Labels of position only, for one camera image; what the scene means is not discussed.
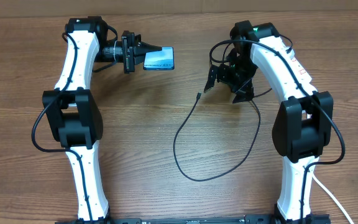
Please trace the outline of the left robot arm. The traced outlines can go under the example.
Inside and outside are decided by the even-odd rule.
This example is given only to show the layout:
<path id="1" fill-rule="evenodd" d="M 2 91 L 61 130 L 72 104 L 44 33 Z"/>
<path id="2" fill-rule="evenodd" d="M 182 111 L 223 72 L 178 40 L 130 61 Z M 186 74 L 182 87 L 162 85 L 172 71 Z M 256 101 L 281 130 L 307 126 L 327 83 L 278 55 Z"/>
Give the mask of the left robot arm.
<path id="1" fill-rule="evenodd" d="M 124 73 L 134 72 L 152 54 L 164 48 L 150 45 L 140 35 L 125 30 L 109 39 L 116 29 L 100 16 L 71 18 L 62 34 L 67 43 L 63 70 L 54 89 L 42 95 L 42 112 L 32 128 L 35 138 L 42 117 L 47 117 L 52 136 L 67 155 L 73 171 L 78 197 L 75 223 L 112 223 L 104 194 L 99 166 L 99 142 L 103 136 L 103 118 L 91 93 L 94 73 L 121 63 Z"/>

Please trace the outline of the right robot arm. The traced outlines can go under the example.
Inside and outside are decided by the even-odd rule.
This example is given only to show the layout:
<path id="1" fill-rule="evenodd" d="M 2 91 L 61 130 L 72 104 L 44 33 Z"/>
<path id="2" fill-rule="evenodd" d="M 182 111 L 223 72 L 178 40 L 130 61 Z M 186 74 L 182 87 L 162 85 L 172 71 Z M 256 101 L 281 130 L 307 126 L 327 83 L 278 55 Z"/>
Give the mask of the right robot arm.
<path id="1" fill-rule="evenodd" d="M 234 103 L 250 101 L 255 98 L 252 78 L 260 70 L 278 98 L 272 140 L 283 157 L 283 172 L 271 223 L 330 223 L 328 215 L 312 214 L 309 198 L 314 171 L 310 165 L 330 142 L 332 96 L 311 84 L 310 75 L 273 24 L 237 22 L 230 38 L 234 48 L 210 66 L 204 91 L 222 82 L 235 94 Z"/>

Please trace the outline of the blue screen smartphone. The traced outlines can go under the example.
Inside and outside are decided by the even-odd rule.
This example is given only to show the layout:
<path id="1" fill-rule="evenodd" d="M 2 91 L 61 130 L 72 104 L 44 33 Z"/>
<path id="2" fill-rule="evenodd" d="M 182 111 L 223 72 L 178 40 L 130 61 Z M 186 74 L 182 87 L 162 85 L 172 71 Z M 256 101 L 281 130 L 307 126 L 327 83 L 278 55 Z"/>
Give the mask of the blue screen smartphone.
<path id="1" fill-rule="evenodd" d="M 144 70 L 173 70 L 174 68 L 173 47 L 162 47 L 160 51 L 148 52 L 145 55 Z"/>

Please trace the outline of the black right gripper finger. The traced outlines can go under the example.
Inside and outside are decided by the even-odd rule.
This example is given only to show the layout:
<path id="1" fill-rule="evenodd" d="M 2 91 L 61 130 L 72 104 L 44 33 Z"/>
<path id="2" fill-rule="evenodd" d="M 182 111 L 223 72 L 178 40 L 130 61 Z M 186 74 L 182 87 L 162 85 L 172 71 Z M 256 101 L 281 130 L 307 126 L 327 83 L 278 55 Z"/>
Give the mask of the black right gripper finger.
<path id="1" fill-rule="evenodd" d="M 247 82 L 244 86 L 234 92 L 235 97 L 232 101 L 233 104 L 251 101 L 254 94 L 254 87 L 251 81 Z"/>
<path id="2" fill-rule="evenodd" d="M 215 81 L 216 75 L 208 75 L 208 79 L 204 87 L 203 93 L 207 93 L 208 91 L 210 91 L 210 89 L 212 89 L 212 87 L 214 86 Z"/>

